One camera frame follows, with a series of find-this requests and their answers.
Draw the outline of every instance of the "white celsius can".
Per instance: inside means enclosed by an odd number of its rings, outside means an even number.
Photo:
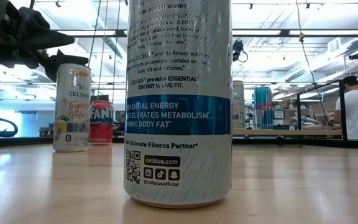
[[[244,83],[233,81],[233,128],[245,128]]]
[[[57,152],[86,151],[90,130],[91,70],[62,64],[57,71],[53,148]]]
[[[231,1],[129,1],[124,188],[165,208],[231,189]]]

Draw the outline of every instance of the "celsius can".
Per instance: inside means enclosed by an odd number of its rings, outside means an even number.
[[[272,90],[269,87],[255,89],[254,128],[273,129]]]
[[[53,148],[57,152],[86,151],[90,130],[91,70],[62,64],[57,71]]]
[[[191,208],[231,189],[231,2],[129,2],[125,191]]]
[[[90,144],[112,144],[112,104],[108,101],[93,101],[91,105]]]
[[[245,128],[244,120],[244,83],[242,81],[233,82],[233,102],[232,102],[233,128]]]

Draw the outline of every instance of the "blue can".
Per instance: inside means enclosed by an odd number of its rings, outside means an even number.
[[[272,90],[269,87],[255,89],[254,129],[273,129]]]

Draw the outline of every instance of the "red fanta can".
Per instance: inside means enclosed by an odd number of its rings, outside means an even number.
[[[111,102],[101,100],[92,102],[90,144],[112,144],[113,113]]]

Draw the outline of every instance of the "shelf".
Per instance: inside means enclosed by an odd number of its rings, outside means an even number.
[[[246,135],[280,135],[280,136],[297,136],[297,135],[342,135],[342,130],[245,130],[233,129],[233,134],[246,134]]]

